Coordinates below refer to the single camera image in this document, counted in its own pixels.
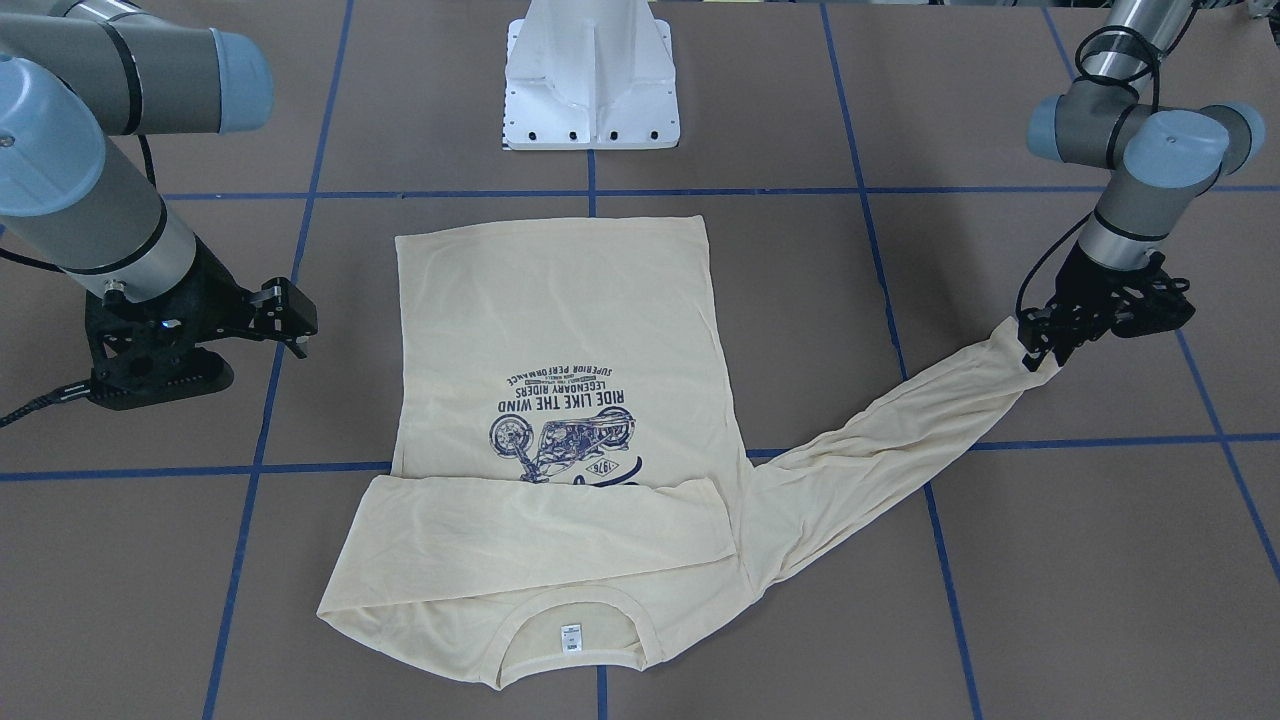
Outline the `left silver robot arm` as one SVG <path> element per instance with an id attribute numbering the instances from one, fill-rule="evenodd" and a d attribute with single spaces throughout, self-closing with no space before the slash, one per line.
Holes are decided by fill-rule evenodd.
<path id="1" fill-rule="evenodd" d="M 1096 167 L 1110 181 L 1094 209 L 1064 237 L 1069 254 L 1043 307 L 1016 305 L 1029 370 L 1065 364 L 1080 346 L 1115 334 L 1176 331 L 1196 314 L 1188 281 L 1166 273 L 1162 243 L 1190 202 L 1240 170 L 1265 143 L 1249 105 L 1167 108 L 1164 60 L 1190 26 L 1194 1 L 1116 1 L 1074 55 L 1069 91 L 1033 111 L 1027 146 L 1051 161 Z"/>

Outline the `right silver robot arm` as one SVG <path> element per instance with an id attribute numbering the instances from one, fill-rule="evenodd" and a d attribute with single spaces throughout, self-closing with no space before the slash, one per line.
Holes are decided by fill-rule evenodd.
<path id="1" fill-rule="evenodd" d="M 115 145 L 264 127 L 274 78 L 244 35 L 189 28 L 131 1 L 3 4 L 3 224 L 104 311 L 197 345 L 316 333 L 289 281 L 241 287 Z"/>

